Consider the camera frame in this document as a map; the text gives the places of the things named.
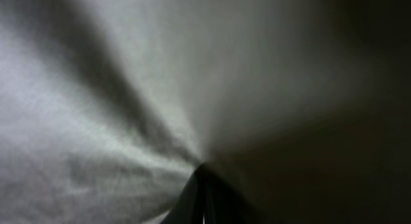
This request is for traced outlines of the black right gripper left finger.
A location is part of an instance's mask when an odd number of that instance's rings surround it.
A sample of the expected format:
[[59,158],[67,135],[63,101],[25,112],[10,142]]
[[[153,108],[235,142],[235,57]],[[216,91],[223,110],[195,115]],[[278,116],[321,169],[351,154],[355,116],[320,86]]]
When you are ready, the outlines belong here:
[[194,170],[161,224],[203,224],[206,203],[204,187],[204,165],[201,165]]

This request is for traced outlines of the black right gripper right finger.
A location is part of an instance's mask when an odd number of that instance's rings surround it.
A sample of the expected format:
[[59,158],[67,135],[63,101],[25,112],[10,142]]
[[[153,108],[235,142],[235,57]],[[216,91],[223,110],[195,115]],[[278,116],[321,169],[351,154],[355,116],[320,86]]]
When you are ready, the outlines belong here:
[[206,165],[202,166],[205,224],[248,224],[256,215],[241,194]]

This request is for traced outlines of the grey shorts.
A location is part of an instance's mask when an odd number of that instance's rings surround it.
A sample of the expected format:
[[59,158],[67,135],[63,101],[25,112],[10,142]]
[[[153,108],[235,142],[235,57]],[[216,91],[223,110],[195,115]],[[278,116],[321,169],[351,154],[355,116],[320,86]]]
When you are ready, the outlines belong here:
[[410,222],[410,0],[1,0],[1,222]]

